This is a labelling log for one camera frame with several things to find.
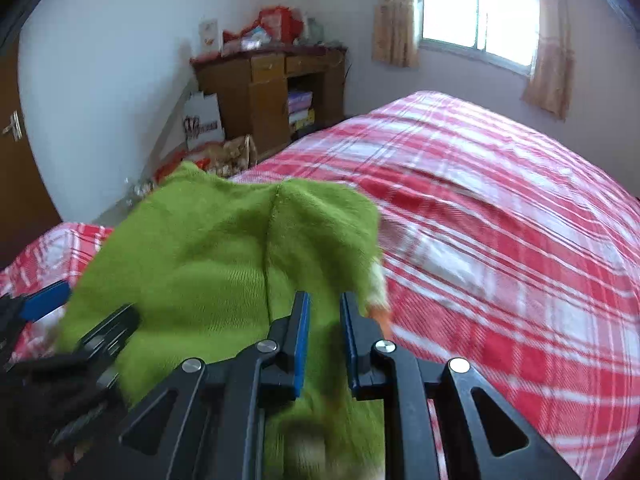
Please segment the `green striped knit sweater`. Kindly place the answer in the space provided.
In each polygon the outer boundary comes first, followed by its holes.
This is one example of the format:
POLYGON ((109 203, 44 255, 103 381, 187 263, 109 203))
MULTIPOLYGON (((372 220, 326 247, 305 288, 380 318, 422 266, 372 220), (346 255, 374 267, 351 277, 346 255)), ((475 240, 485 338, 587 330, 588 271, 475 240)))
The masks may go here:
POLYGON ((269 479, 377 479, 383 409, 350 394, 340 298, 362 312, 386 308, 378 208, 341 183, 240 183, 192 164, 175 170, 107 237, 77 282, 58 342, 73 348, 115 309, 141 323, 116 366, 139 402, 182 360, 236 356, 311 300, 300 398, 268 422, 269 479))

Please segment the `brown wooden door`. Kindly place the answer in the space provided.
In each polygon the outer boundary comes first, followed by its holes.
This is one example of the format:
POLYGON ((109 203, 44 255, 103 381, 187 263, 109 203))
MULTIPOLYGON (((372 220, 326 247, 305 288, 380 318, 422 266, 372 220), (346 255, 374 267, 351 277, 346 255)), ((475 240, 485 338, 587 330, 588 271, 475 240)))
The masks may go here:
POLYGON ((37 168, 24 126, 18 88, 18 42, 1 55, 0 244, 7 266, 31 242, 61 222, 37 168))

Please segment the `red plastic bag on floor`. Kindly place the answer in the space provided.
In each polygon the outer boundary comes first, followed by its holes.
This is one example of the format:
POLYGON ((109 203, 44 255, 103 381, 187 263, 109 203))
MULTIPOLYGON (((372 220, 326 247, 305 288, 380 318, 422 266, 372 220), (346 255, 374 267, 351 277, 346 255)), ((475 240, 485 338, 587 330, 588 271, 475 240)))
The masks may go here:
POLYGON ((197 158, 197 159, 184 158, 184 159, 175 159, 175 160, 172 160, 171 162, 166 162, 165 165, 161 166, 154 172, 153 174, 154 182, 156 184, 161 184, 163 180, 165 180, 167 177, 173 174, 180 166, 184 164, 191 164, 192 166, 198 167, 198 169, 206 171, 210 166, 210 158, 209 157, 197 158))

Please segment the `red plaid bed sheet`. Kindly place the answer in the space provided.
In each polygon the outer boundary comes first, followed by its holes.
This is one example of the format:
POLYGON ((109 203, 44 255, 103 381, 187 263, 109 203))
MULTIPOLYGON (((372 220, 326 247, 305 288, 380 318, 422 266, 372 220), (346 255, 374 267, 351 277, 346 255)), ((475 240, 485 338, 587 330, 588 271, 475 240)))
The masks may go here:
MULTIPOLYGON (((341 183, 378 208, 387 338, 467 359, 584 479, 639 430, 639 204, 544 134, 418 92, 233 179, 341 183)), ((63 223, 1 274, 4 294, 74 290, 114 229, 63 223)))

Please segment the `patterned bag on floor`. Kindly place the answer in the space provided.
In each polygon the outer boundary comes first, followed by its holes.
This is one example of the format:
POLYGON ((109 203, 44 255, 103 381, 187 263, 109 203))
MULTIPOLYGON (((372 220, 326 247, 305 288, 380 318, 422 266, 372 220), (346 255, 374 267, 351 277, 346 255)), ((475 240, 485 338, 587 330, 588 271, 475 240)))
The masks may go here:
POLYGON ((221 178, 231 178, 257 164, 257 150, 251 136, 239 136, 224 143, 204 146, 202 169, 221 178))

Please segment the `white paper shopping bag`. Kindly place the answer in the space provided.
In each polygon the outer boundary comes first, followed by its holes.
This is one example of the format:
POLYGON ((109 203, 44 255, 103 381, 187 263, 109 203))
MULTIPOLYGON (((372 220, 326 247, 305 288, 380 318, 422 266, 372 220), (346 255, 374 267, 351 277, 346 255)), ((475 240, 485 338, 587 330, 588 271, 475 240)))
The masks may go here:
POLYGON ((224 142, 226 135, 216 94, 206 96, 203 92, 198 92, 186 100, 182 114, 182 130, 186 137, 186 148, 190 151, 206 143, 224 142))

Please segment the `wooden desk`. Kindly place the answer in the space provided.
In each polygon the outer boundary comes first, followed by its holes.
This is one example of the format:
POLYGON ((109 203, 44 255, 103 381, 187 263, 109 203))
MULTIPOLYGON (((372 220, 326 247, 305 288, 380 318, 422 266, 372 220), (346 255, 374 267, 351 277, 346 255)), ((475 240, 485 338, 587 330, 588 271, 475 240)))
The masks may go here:
POLYGON ((309 91, 314 128, 345 119, 345 47, 266 47, 227 56, 203 54, 190 63, 198 88, 218 98, 229 139, 249 134, 264 159, 292 142, 288 94, 309 91))

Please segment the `stacked boxes in desk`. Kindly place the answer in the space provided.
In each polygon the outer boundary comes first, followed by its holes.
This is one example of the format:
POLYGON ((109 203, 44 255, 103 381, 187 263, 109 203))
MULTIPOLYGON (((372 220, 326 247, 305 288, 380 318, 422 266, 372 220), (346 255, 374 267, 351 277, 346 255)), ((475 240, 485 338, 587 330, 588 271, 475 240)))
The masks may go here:
POLYGON ((314 95, 311 91, 292 90, 288 92, 288 126, 291 133, 311 127, 316 122, 312 106, 314 95))

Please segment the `white card on desk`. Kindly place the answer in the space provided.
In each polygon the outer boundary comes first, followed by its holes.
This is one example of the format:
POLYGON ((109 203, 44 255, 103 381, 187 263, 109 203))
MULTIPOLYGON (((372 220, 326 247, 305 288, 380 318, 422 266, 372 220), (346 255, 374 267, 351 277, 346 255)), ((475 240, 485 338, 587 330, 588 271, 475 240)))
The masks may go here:
POLYGON ((216 18, 204 20, 198 24, 201 54, 217 53, 219 47, 219 30, 216 18))

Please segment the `right beige window curtain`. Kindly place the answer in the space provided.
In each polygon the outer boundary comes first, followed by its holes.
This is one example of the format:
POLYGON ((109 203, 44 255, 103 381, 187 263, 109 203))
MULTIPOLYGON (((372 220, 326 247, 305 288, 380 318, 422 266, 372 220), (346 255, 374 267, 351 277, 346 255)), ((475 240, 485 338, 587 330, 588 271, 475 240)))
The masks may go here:
POLYGON ((572 102, 574 75, 568 0, 539 0, 537 50, 522 99, 564 122, 572 102))

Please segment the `beige window curtain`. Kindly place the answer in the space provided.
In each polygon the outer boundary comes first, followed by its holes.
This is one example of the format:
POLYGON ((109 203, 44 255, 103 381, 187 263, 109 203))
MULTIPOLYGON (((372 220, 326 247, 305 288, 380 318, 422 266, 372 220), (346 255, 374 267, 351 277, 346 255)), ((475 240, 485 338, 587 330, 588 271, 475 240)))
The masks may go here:
POLYGON ((374 11, 372 60, 398 68, 419 64, 418 0, 378 0, 374 11))
POLYGON ((564 122, 572 102, 574 75, 568 0, 539 0, 537 50, 522 99, 564 122))

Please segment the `red gift bag on desk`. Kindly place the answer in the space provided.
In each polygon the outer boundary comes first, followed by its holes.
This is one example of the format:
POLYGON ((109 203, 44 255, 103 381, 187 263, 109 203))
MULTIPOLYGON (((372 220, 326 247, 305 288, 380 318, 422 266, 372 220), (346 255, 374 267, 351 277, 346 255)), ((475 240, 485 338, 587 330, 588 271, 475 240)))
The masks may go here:
POLYGON ((239 32, 222 32, 222 43, 240 40, 246 37, 257 27, 263 29, 274 41, 284 44, 294 44, 294 41, 303 36, 305 29, 303 13, 297 8, 288 6, 267 6, 259 11, 258 17, 253 23, 241 29, 239 32))

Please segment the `left beige window curtain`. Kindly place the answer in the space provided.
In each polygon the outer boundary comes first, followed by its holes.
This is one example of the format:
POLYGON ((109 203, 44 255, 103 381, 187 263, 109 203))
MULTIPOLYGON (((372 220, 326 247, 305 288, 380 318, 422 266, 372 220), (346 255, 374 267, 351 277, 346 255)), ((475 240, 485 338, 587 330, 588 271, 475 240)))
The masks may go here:
POLYGON ((378 0, 374 11, 372 60, 398 68, 419 64, 418 0, 378 0))

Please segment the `window with frame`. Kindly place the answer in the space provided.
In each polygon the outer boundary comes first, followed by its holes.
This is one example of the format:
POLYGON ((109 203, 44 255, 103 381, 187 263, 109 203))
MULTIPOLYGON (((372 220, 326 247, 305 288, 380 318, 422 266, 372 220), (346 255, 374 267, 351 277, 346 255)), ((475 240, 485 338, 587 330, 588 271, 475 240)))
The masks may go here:
POLYGON ((539 0, 418 0, 425 47, 525 75, 539 37, 539 0))

